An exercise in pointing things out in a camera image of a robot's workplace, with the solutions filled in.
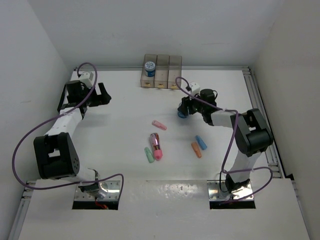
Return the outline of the blue ink jar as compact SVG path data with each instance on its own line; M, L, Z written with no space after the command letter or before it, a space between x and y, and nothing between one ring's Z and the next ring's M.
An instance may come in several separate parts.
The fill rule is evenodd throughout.
M144 64L144 70L147 77L154 77L156 73L156 64L153 61L147 61Z
M178 111L177 112L177 115L178 115L178 117L179 118L181 118L181 119L186 119L188 116L186 116L186 115L184 115L182 112L180 112L180 111Z

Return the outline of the pink highlighter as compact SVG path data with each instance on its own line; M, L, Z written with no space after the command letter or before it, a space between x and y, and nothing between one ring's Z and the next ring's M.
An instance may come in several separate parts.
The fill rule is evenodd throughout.
M157 121L157 120L153 120L151 124L153 126L159 128L159 129L161 129L161 130L164 130L164 131L167 130L167 127L164 124L162 124L161 122Z

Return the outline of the orange highlighter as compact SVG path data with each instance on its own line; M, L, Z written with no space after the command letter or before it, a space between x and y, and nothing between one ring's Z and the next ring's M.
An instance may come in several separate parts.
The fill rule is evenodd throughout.
M198 144L196 142L192 142L191 147L192 147L195 155L200 159L202 157L202 153L200 151Z

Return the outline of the blue highlighter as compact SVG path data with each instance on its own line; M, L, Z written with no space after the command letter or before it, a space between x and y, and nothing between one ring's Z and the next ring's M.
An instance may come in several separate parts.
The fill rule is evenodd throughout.
M199 135L196 135L195 136L195 139L199 145L199 147L204 151L208 148L208 146L206 145L206 143L204 142L204 140L199 136Z

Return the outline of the pink capped marker tube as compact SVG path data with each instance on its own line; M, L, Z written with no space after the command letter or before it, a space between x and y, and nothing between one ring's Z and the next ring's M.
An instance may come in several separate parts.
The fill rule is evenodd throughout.
M158 133L152 133L149 136L149 140L153 151L153 157L156 161L161 160L163 157L163 152L161 149L160 138Z

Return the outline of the green highlighter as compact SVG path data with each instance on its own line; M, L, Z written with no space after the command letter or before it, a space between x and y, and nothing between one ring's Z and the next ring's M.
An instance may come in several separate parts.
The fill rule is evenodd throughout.
M145 152L145 155L147 157L148 162L153 163L155 161L155 159L154 159L154 156L153 156L151 150L149 149L149 147L145 147L144 152Z

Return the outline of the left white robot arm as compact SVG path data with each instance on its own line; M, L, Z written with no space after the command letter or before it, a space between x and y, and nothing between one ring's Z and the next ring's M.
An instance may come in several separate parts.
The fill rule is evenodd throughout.
M102 82L97 94L93 84L73 80L64 85L57 111L58 118L52 128L33 141L37 167L42 179L90 182L98 179L98 172L81 166L72 136L85 117L88 108L107 105L112 97Z

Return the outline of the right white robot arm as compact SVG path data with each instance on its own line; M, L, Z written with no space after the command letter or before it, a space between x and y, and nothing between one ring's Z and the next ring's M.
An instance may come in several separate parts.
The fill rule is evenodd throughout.
M214 90L203 89L194 96L183 97L177 111L182 118L199 113L206 124L233 130L230 141L236 143L238 152L230 170L225 170L227 156L221 166L226 190L231 193L248 185L251 170L259 156L273 144L274 136L259 109L244 113L222 109L217 107L216 98Z

